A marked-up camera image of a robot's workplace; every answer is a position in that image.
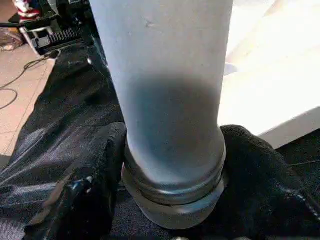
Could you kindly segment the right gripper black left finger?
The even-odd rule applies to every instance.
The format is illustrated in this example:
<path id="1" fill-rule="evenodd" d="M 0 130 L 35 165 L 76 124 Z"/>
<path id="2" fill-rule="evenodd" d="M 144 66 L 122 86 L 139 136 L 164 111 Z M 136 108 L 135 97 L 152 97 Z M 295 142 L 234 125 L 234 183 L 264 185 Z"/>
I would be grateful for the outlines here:
<path id="1" fill-rule="evenodd" d="M 112 228 L 127 129 L 111 123 L 93 138 L 24 228 L 25 240 L 100 240 Z"/>

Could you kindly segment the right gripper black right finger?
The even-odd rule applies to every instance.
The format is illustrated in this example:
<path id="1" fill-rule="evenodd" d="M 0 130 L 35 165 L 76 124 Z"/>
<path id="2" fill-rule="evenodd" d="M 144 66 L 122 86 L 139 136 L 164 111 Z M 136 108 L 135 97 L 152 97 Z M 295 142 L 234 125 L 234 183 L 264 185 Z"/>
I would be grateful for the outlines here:
<path id="1" fill-rule="evenodd" d="M 229 237 L 320 236 L 320 206 L 283 156 L 239 125 L 221 128 L 229 178 L 219 204 Z"/>

